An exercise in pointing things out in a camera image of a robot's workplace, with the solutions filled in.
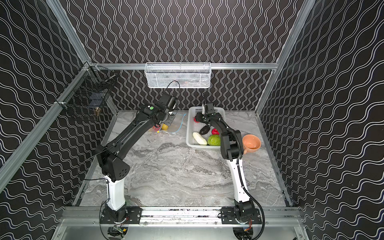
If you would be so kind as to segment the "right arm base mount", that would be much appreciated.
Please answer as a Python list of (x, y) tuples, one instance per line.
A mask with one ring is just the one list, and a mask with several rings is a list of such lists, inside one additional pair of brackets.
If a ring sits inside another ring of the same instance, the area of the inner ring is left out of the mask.
[(263, 223), (262, 215), (256, 208), (241, 210), (238, 206), (222, 207), (217, 217), (223, 225), (246, 225), (250, 220), (256, 225)]

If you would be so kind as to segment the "clear zip top bag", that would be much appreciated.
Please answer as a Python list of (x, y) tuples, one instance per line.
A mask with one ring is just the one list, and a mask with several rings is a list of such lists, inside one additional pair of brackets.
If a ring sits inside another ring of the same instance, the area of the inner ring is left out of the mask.
[[(168, 130), (162, 130), (161, 129), (158, 133), (165, 132), (165, 133), (169, 133), (172, 135), (172, 134), (177, 134), (177, 133), (181, 132), (182, 130), (184, 130), (186, 128), (187, 116), (188, 116), (188, 113), (186, 111), (181, 111), (181, 112), (176, 113), (175, 117), (173, 118), (172, 123), (170, 125), (168, 125), (169, 129)], [(150, 128), (148, 130), (148, 132), (149, 133), (156, 133), (153, 131), (152, 128)]]

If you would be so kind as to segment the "black avocado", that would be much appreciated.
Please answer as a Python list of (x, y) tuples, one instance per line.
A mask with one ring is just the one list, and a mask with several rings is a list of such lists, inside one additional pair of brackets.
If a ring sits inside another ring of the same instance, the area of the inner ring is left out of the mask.
[(203, 128), (200, 129), (199, 134), (200, 135), (206, 135), (210, 131), (211, 127), (208, 125), (205, 125)]

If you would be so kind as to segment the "green cabbage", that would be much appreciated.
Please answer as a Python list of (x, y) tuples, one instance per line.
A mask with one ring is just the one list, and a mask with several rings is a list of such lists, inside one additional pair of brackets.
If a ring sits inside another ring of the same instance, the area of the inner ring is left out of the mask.
[(221, 145), (220, 135), (211, 135), (211, 136), (209, 136), (207, 142), (208, 142), (209, 146), (220, 146)]

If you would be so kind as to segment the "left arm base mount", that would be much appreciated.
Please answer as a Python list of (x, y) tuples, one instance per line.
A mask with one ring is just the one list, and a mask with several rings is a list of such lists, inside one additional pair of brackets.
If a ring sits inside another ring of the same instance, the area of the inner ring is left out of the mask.
[(143, 209), (140, 207), (123, 206), (119, 210), (112, 210), (108, 205), (100, 216), (101, 224), (139, 224)]

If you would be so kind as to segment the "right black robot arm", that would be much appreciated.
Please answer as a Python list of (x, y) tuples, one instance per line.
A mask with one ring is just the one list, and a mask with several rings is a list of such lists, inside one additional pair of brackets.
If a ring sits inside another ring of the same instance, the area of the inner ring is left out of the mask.
[(217, 113), (212, 103), (204, 104), (201, 113), (197, 113), (197, 121), (214, 127), (221, 139), (221, 154), (230, 168), (234, 186), (234, 211), (237, 219), (251, 216), (264, 216), (261, 204), (250, 194), (246, 185), (243, 170), (244, 147), (242, 134), (231, 128), (222, 115)]

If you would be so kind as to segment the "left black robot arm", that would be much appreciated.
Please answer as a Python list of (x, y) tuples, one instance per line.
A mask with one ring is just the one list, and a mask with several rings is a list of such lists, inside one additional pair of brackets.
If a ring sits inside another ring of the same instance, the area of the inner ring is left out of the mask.
[(106, 209), (122, 221), (126, 209), (124, 195), (125, 177), (130, 166), (124, 159), (135, 143), (152, 127), (158, 127), (170, 119), (176, 109), (178, 99), (164, 94), (155, 104), (143, 105), (138, 109), (133, 121), (111, 142), (96, 148), (96, 157), (102, 174), (108, 183)]

